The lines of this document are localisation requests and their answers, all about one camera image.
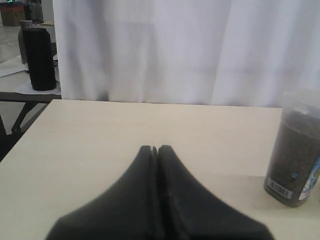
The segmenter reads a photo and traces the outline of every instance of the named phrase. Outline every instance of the brown granules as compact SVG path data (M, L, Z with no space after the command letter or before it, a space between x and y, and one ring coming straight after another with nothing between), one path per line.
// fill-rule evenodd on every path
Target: brown granules
M301 205L308 199L301 193L319 156L320 119L297 111L283 113L265 189L286 205Z

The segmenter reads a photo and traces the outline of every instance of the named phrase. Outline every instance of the label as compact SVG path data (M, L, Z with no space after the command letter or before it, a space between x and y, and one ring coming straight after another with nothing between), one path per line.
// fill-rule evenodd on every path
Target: label
M268 177L268 180L266 181L266 185L272 188L275 192L277 192L281 196L285 197L286 199L291 199L293 192L289 191L288 189L284 188L280 184L276 183L270 177Z
M320 175L320 156L316 160L311 170L310 176L304 185L304 188L300 194L299 200L303 200L311 194L311 191L316 185L319 175Z

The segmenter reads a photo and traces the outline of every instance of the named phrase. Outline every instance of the jar lid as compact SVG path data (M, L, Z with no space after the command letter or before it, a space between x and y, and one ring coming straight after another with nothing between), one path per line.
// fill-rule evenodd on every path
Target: jar lid
M299 89L285 92L283 107L320 119L320 91Z

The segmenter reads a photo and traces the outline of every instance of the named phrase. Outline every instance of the black thermos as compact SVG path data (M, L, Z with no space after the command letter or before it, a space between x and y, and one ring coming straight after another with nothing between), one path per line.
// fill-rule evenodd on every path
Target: black thermos
M23 29L22 33L32 88L36 91L56 88L50 34L44 28Z

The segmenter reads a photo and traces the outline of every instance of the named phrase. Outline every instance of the black metal frame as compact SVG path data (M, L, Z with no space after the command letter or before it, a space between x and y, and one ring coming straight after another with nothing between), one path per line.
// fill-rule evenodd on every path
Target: black metal frame
M24 106L19 113L19 116L17 117L15 123L13 124L13 127L11 129L12 133L21 133L24 132L22 130L21 124L23 120L25 119L26 115L37 105L37 104L49 104L53 99L61 99L60 95L54 95L54 94L48 94L48 95L26 95L26 94L20 94L16 92L0 92L0 102L16 102L16 103L24 103ZM43 107L39 113L36 113L36 115L28 122L26 125L30 127L31 121L34 121L40 113L47 107ZM0 116L0 138L2 134L4 133L6 135L5 126L3 124L3 121Z

